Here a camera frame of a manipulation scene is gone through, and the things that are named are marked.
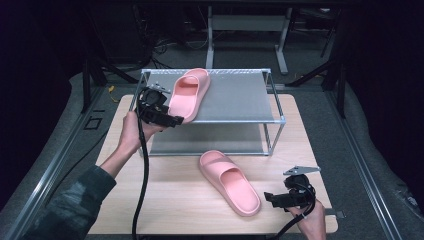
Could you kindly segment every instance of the shelf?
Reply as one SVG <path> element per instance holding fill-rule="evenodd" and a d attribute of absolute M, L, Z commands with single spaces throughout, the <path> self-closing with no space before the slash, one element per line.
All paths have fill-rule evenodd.
<path fill-rule="evenodd" d="M 175 81 L 187 71 L 143 70 L 144 81 L 139 84 L 157 82 L 172 92 Z M 269 69 L 208 69 L 208 72 L 211 84 L 196 118 L 155 135 L 150 155 L 201 155 L 211 149 L 228 155 L 272 154 L 285 118 Z M 271 99 L 277 101 L 278 116 L 271 111 L 266 91 L 268 81 L 274 89 L 275 98 Z M 169 105 L 171 94 L 167 97 L 165 105 Z M 270 125 L 278 128 L 273 142 L 268 131 Z"/>

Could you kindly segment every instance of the human arm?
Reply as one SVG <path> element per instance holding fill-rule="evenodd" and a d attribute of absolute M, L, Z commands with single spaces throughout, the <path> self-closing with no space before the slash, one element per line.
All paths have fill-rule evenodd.
<path fill-rule="evenodd" d="M 150 125 L 142 123 L 144 137 L 146 142 L 158 131 L 162 131 L 165 127 L 159 125 Z M 100 168 L 115 178 L 122 167 L 127 163 L 130 157 L 140 148 L 141 143 L 138 134 L 138 119 L 135 112 L 128 112 L 124 117 L 121 136 L 119 138 L 118 147 L 104 161 Z"/>
<path fill-rule="evenodd" d="M 287 210 L 296 217 L 302 214 L 306 208 L 299 209 L 296 207 L 287 208 Z M 325 208 L 319 200 L 315 201 L 315 208 L 306 218 L 297 223 L 300 231 L 306 236 L 308 240 L 325 240 Z"/>
<path fill-rule="evenodd" d="M 163 129 L 143 123 L 146 141 Z M 55 196 L 22 239 L 84 239 L 102 201 L 116 185 L 114 178 L 139 147 L 138 119 L 134 112 L 128 112 L 115 151 L 100 167 L 92 166 L 70 188 Z"/>

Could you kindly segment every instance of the pink slide sandal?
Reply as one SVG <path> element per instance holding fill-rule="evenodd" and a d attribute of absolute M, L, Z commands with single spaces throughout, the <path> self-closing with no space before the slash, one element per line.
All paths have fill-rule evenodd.
<path fill-rule="evenodd" d="M 200 157 L 199 167 L 236 213 L 249 217 L 259 212 L 261 201 L 255 190 L 243 172 L 223 153 L 205 152 Z"/>
<path fill-rule="evenodd" d="M 174 85 L 168 114 L 184 118 L 183 123 L 193 121 L 205 96 L 211 78 L 208 71 L 195 68 L 187 71 Z"/>

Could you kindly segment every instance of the black curtain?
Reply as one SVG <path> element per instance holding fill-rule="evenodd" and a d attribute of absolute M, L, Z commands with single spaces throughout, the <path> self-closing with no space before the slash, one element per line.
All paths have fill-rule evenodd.
<path fill-rule="evenodd" d="M 424 15 L 419 1 L 364 1 L 347 63 L 370 136 L 424 209 Z"/>
<path fill-rule="evenodd" d="M 1 209 L 31 168 L 88 53 L 102 55 L 78 1 L 2 1 Z"/>

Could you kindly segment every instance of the black cable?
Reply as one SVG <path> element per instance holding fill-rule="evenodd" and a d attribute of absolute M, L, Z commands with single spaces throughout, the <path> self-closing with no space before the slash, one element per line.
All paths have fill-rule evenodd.
<path fill-rule="evenodd" d="M 138 216 L 140 215 L 140 210 L 141 207 L 143 205 L 143 201 L 144 201 L 144 196 L 146 195 L 146 189 L 147 189 L 147 182 L 149 180 L 149 154 L 147 153 L 147 144 L 146 144 L 146 138 L 144 136 L 144 132 L 143 132 L 143 125 L 142 125 L 142 120 L 140 117 L 140 106 L 139 106 L 139 100 L 140 100 L 140 95 L 141 92 L 138 94 L 137 99 L 136 99 L 136 106 L 137 106 L 137 117 L 138 117 L 138 130 L 139 130 L 139 138 L 140 138 L 140 143 L 141 143 L 141 148 L 143 150 L 143 158 L 144 158 L 144 176 L 143 176 L 143 185 L 141 186 L 141 192 L 140 192 L 140 197 L 138 199 L 138 203 L 137 203 L 137 207 L 136 210 L 134 212 L 134 217 L 133 217 L 133 223 L 132 223 L 132 239 L 133 240 L 137 240 L 137 221 L 138 221 Z"/>
<path fill-rule="evenodd" d="M 62 182 L 65 180 L 66 177 L 68 177 L 68 175 L 74 170 L 74 168 L 85 158 L 87 157 L 87 155 L 93 151 L 93 149 L 97 146 L 97 144 L 100 143 L 100 141 L 106 136 L 107 132 L 109 131 L 106 130 L 102 136 L 100 137 L 99 140 L 97 140 L 97 142 L 84 154 L 84 156 L 82 156 L 77 162 L 74 163 L 74 165 L 66 172 L 66 174 L 62 177 L 62 179 L 59 181 L 59 183 L 56 185 L 56 187 L 53 189 L 52 193 L 50 194 L 49 198 L 46 200 L 46 204 L 49 204 L 49 202 L 51 201 L 53 195 L 55 194 L 55 192 L 57 191 L 57 189 L 59 188 L 59 186 L 62 184 Z"/>

